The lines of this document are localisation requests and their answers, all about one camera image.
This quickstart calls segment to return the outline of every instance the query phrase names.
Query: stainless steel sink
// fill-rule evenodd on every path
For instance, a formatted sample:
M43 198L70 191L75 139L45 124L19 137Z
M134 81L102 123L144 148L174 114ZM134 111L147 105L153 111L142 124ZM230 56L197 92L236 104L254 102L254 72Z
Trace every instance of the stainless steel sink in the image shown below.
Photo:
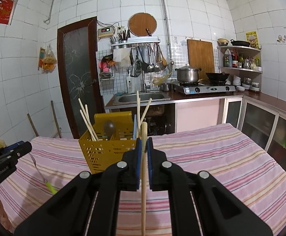
M141 102L147 102L150 98L153 101L170 100L170 97L160 91L151 91L147 93L140 93ZM118 103L136 103L136 94L124 94L122 96L116 96L114 104Z

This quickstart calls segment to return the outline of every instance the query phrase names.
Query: yellow poster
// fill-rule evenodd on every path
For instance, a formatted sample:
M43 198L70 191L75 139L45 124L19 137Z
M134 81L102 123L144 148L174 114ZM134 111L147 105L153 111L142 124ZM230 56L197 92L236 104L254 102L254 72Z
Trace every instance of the yellow poster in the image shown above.
M260 49L258 35L256 31L247 32L246 41L251 44L252 48Z

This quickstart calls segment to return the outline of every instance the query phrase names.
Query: silver screw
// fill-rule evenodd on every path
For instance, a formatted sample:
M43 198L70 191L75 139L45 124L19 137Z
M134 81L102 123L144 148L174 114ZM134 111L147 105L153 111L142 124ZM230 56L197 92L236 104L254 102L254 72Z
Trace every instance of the silver screw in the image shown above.
M123 168L125 168L126 166L127 166L127 163L126 163L125 161L120 161L120 162L117 163L117 167L118 167L118 168L123 169Z
M199 173L199 176L200 176L201 178L206 179L206 178L209 177L209 173L208 173L207 171L201 171L201 172Z
M82 179L89 178L89 176L90 176L90 173L88 171L82 171L80 173L80 178L82 178Z
M170 168L172 166L172 163L170 161L164 161L161 165L164 168Z

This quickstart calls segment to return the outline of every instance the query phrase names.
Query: countertop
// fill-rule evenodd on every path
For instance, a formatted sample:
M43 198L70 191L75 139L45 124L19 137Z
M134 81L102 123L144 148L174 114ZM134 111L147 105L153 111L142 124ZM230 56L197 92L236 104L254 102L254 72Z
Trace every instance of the countertop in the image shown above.
M170 92L166 92L166 94L170 97L170 100L159 100L159 101L152 101L151 105L160 105L160 104L171 104L171 103L183 103L183 102L193 102L193 101L201 101L201 100L210 100L210 99L223 99L223 98L236 98L236 97L250 97L252 99L259 100L261 102L264 102L265 104L269 104L271 106L274 106L284 112L286 112L286 102L266 95L264 93L253 93L251 91L235 91L234 93L230 94L200 94L200 95L182 95L178 92L174 92L173 90ZM136 103L132 104L118 104L114 105L114 98L113 96L111 100L107 103L106 109L120 109L120 108L126 108L126 107L136 107ZM147 102L142 102L141 106L145 106Z

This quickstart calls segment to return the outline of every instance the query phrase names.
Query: black pan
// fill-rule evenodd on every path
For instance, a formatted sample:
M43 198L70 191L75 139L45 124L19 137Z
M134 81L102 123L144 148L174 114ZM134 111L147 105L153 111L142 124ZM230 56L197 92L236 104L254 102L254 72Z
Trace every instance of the black pan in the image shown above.
M218 73L206 73L208 79L212 81L226 81L229 74L225 74L224 72Z
M246 41L235 41L234 39L230 40L231 44L233 46L245 46L245 47L250 47L250 43Z

